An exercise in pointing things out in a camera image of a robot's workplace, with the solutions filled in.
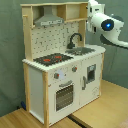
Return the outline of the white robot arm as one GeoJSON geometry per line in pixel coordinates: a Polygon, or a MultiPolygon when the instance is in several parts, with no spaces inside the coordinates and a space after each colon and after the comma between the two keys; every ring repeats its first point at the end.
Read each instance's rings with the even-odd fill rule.
{"type": "Polygon", "coordinates": [[[128,49],[128,42],[120,41],[119,35],[124,21],[121,17],[105,14],[105,5],[96,0],[89,0],[87,6],[87,29],[95,33],[101,31],[100,40],[103,44],[128,49]]]}

